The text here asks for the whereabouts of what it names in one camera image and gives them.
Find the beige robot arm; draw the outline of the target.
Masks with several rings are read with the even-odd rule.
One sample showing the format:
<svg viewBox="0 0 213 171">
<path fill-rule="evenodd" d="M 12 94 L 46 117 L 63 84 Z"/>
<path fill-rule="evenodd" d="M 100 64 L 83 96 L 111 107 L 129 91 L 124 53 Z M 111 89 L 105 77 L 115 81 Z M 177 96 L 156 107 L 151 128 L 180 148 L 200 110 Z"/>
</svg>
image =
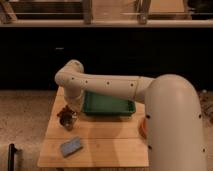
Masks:
<svg viewBox="0 0 213 171">
<path fill-rule="evenodd" d="M 71 60 L 55 82 L 66 100 L 90 91 L 144 104 L 150 171 L 207 171 L 201 104 L 186 78 L 86 74 L 80 61 Z"/>
</svg>

